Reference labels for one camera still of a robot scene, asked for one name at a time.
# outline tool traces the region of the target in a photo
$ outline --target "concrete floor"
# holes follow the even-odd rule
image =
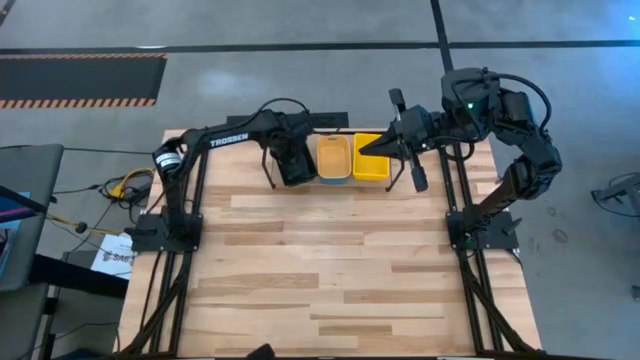
[[[640,4],[629,0],[440,2],[452,42],[640,37]],[[437,40],[428,1],[18,0],[0,28],[0,48],[398,40]],[[527,77],[554,106],[549,130],[564,170],[547,194],[511,209],[524,218],[517,232],[545,349],[637,358],[640,304],[630,286],[640,283],[640,223],[600,210],[589,191],[638,171],[640,49],[452,50],[452,57],[456,67]],[[157,106],[0,110],[0,146],[57,142],[149,151],[166,128],[217,124],[276,96],[295,97],[312,111],[349,111],[352,126],[380,127],[392,117],[389,88],[402,88],[409,103],[435,110],[442,74],[438,50],[171,54]],[[541,104],[534,107],[540,114]],[[502,171],[516,152],[493,145]],[[148,165],[145,156],[67,152],[57,188]],[[97,194],[79,194],[65,196],[54,210],[91,223],[106,205]],[[103,226],[127,223],[125,213],[113,210]],[[53,227],[44,234],[40,253],[60,256],[77,244]],[[84,338],[70,336],[56,352]]]

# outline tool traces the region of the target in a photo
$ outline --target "floor mat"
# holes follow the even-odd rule
[[[166,54],[0,56],[0,108],[152,106]]]

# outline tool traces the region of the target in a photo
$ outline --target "butcher block tabletop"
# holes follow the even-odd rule
[[[167,131],[165,139],[182,132]],[[316,137],[309,138],[314,154]],[[388,183],[336,186],[317,179],[272,190],[261,157],[255,142],[209,153],[205,225],[193,256],[179,357],[244,357],[264,343],[278,356],[474,354],[458,260],[447,236],[437,151],[420,156],[429,179],[420,194],[408,166],[389,193]],[[275,169],[270,158],[268,164]],[[477,144],[465,164],[479,202],[496,186],[489,143]],[[398,168],[392,161],[392,173]],[[453,163],[450,168],[462,205]],[[156,177],[149,203],[161,191]],[[156,255],[135,259],[119,327],[123,346],[139,329]],[[526,342],[539,347],[520,265],[504,250],[485,256],[496,305]],[[156,306],[164,259],[147,318]],[[174,274],[180,263],[177,257]],[[478,306],[490,348],[486,314]],[[172,307],[161,351],[168,348],[173,313]]]

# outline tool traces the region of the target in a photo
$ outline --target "yellow container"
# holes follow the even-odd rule
[[[383,156],[360,155],[360,149],[379,138],[378,134],[355,134],[353,137],[353,177],[365,181],[384,181],[389,178],[391,165]]]
[[[338,185],[347,182],[351,175],[351,146],[346,136],[318,137],[318,175],[325,184]]]

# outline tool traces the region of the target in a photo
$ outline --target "white paper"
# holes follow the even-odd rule
[[[98,250],[96,258],[93,259],[91,270],[129,280],[133,268],[133,252],[129,235],[105,235],[100,247],[102,249]]]

